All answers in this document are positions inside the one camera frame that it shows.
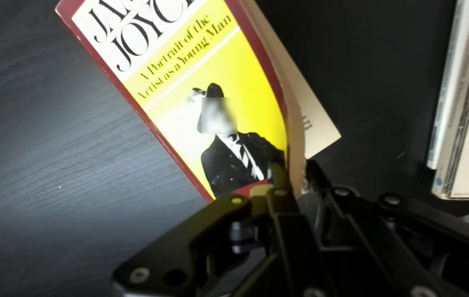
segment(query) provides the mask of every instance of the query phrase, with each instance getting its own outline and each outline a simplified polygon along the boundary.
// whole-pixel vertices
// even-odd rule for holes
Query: dark suit
[[[261,168],[266,180],[271,180],[269,162],[284,165],[284,154],[258,134],[240,134],[240,144],[245,144]],[[258,182],[241,160],[218,139],[202,154],[205,177],[217,198],[238,188]]]

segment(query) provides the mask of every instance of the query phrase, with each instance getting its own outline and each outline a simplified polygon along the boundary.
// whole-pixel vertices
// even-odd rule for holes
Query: black surface
[[[453,0],[269,3],[344,134],[331,180],[426,195]],[[0,295],[109,295],[121,261],[205,205],[55,5],[0,0]]]

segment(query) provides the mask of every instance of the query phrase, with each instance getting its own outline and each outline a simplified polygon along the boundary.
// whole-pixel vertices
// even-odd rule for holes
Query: yellow book cover
[[[58,15],[210,200],[286,165],[286,104],[231,0],[63,0]]]

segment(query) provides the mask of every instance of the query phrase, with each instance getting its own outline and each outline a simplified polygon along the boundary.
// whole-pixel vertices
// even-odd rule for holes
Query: man in hat
[[[215,140],[202,154],[202,165],[217,198],[255,182],[271,180],[269,162],[284,165],[283,150],[255,132],[236,130],[218,84],[210,84],[207,91],[195,88],[190,101],[200,109],[197,130],[215,134]]]

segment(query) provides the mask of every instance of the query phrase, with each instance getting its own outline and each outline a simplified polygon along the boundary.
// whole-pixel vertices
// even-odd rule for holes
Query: black mechanism
[[[266,257],[235,297],[468,297],[469,224],[418,200],[375,203],[331,187],[307,165],[319,215],[307,220],[284,168],[250,198],[228,196],[159,238],[114,271],[119,295],[207,295],[258,248]]]

